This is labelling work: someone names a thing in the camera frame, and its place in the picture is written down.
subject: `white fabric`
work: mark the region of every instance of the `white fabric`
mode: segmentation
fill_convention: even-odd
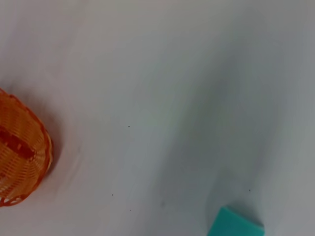
[[[0,87],[55,167],[1,236],[204,236],[219,207],[267,235],[315,220],[314,1],[2,0]]]

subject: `woven basket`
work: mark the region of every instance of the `woven basket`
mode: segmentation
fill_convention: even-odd
[[[43,123],[0,89],[0,207],[29,196],[52,161],[53,144]]]

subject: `teal sponge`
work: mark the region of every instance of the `teal sponge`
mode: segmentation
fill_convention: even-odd
[[[220,209],[208,236],[263,236],[264,229],[224,206]]]

